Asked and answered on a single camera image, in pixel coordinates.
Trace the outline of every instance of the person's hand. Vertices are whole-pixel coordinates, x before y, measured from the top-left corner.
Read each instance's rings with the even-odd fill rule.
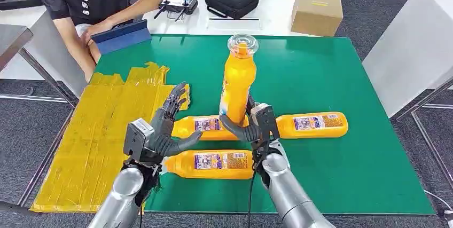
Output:
[[[93,43],[93,40],[91,40],[91,36],[101,33],[101,32],[106,32],[110,29],[112,29],[113,24],[109,22],[108,20],[103,20],[100,23],[97,23],[95,25],[92,25],[87,28],[87,30],[82,34],[80,37],[82,39],[83,45],[91,45]]]
[[[175,141],[171,138],[175,115],[178,113],[181,104],[186,101],[180,96],[185,92],[185,82],[175,86],[167,97],[163,106],[159,108],[151,120],[151,126],[154,128],[147,148],[155,151],[160,156],[176,155],[192,145],[196,144],[201,137],[201,131],[195,131],[190,137]]]

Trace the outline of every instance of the green table surface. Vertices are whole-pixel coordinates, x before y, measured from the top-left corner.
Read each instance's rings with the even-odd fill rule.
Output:
[[[96,71],[119,73],[148,61],[170,67],[167,84],[190,83],[191,105],[177,119],[218,113],[229,36],[152,35],[151,41],[102,56]],[[291,170],[316,206],[329,214],[434,214],[417,176],[348,38],[257,36],[255,100],[276,116],[338,111],[341,138],[280,140]],[[193,149],[248,149],[239,141],[201,141]],[[244,213],[250,180],[161,176],[146,210]],[[259,176],[253,213],[275,213]]]

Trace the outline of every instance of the yellow tape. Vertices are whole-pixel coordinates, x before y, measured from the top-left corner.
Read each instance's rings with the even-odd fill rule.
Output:
[[[327,2],[321,2],[321,1],[311,1],[312,5],[320,5],[320,6],[328,6],[329,4]]]
[[[142,117],[150,122],[173,85],[168,68],[148,62],[134,67],[126,82],[120,75],[95,73],[85,88],[30,210],[95,212],[120,171],[126,126]],[[189,106],[189,86],[185,96]]]

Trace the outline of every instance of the orange plastic bottle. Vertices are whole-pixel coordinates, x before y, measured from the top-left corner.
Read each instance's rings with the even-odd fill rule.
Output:
[[[243,126],[248,91],[256,76],[253,54],[258,41],[253,36],[237,34],[228,40],[228,48],[219,114],[226,114],[232,122]]]
[[[252,152],[248,150],[184,151],[169,157],[167,172],[185,178],[250,179]]]
[[[248,125],[247,115],[244,126]],[[221,126],[218,115],[188,116],[175,122],[171,136],[187,138],[196,130],[203,131],[200,140],[206,141],[237,141],[238,138]]]
[[[348,131],[348,121],[341,112],[282,115],[275,119],[280,138],[334,138]]]

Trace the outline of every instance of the floor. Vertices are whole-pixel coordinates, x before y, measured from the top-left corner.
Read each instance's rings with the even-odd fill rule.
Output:
[[[360,59],[364,59],[406,0],[342,0],[344,19],[337,36],[350,37]],[[55,96],[42,81],[0,80],[0,93]],[[436,103],[453,104],[453,91]],[[0,99],[0,200],[17,202],[35,167],[46,153],[69,107],[59,103],[30,103]],[[418,112],[434,143],[453,170],[453,110],[422,109]],[[391,120],[422,186],[453,204],[453,192],[428,151],[412,118]],[[327,216],[337,227],[448,227],[442,219],[445,206],[432,200],[439,216]],[[40,214],[24,216],[0,211],[0,227],[86,227],[93,214]],[[246,227],[244,215],[146,214],[142,227]],[[276,215],[252,218],[252,227],[283,227]]]

